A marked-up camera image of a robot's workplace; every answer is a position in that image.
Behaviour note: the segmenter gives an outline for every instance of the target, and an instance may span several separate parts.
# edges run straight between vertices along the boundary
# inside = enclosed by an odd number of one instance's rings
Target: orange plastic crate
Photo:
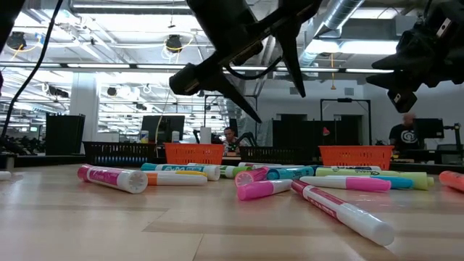
[[[393,146],[319,146],[325,166],[379,166],[390,168]]]
[[[224,146],[221,144],[172,144],[165,143],[168,164],[186,165],[204,163],[220,165]]]

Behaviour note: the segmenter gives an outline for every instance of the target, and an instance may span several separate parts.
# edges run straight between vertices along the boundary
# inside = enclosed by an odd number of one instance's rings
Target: black cable
[[[34,75],[36,74],[37,70],[38,70],[39,67],[41,66],[42,61],[44,60],[45,53],[46,53],[46,49],[47,49],[47,47],[49,46],[49,41],[50,41],[51,32],[53,31],[53,26],[54,26],[54,24],[55,24],[55,18],[57,18],[58,11],[59,11],[59,9],[61,8],[62,3],[63,3],[63,0],[58,0],[57,5],[56,5],[56,7],[55,7],[55,10],[53,11],[53,15],[51,16],[51,19],[50,19],[49,29],[48,29],[47,32],[46,32],[45,40],[44,40],[44,42],[43,42],[42,52],[41,52],[40,57],[38,58],[38,61],[37,61],[36,66],[34,67],[34,69],[32,70],[32,72],[30,72],[28,78],[27,78],[26,81],[22,84],[21,88],[17,91],[17,93],[14,95],[12,101],[11,101],[10,104],[9,104],[8,113],[7,113],[7,118],[5,119],[5,124],[3,125],[3,130],[2,130],[2,132],[1,132],[1,137],[2,137],[2,138],[4,138],[5,135],[7,134],[7,128],[8,128],[8,124],[9,124],[9,119],[10,119],[11,116],[12,116],[12,113],[13,113],[13,106],[15,105],[15,102],[17,101],[18,97],[21,95],[22,91],[24,91],[24,89],[28,86],[29,82],[32,80],[32,78],[33,78]]]
[[[424,8],[423,10],[423,19],[427,19],[427,16],[428,16],[428,10],[430,9],[430,6],[432,5],[432,0],[428,0],[427,1],[427,4],[426,4],[426,7]]]
[[[274,67],[277,66],[277,64],[279,62],[281,62],[282,60],[282,57],[279,57],[277,58],[271,65],[269,65],[269,67],[262,71],[260,74],[257,74],[257,75],[253,75],[253,76],[245,76],[245,75],[242,75],[238,72],[236,72],[234,69],[232,69],[229,65],[226,65],[224,66],[224,68],[230,72],[233,76],[237,77],[238,79],[242,79],[242,80],[256,80],[256,79],[259,79],[261,77],[264,77],[265,75],[267,75],[268,73],[270,73],[270,71],[274,70]]]

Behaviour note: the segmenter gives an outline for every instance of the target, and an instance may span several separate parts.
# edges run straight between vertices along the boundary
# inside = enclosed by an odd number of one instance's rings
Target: pillar
[[[100,86],[96,73],[74,72],[72,77],[70,115],[85,115],[82,141],[96,141],[99,127]]]

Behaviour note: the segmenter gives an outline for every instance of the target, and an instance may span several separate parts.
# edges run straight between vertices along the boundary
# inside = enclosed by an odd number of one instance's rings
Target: orange marker
[[[440,174],[439,180],[443,185],[464,192],[464,174],[444,171]]]

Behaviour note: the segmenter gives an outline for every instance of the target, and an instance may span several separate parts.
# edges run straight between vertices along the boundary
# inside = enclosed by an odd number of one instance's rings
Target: black plastic crate
[[[156,157],[155,144],[84,141],[87,163],[96,166],[140,167]]]
[[[300,148],[240,147],[242,162],[298,165],[311,160],[308,150]]]

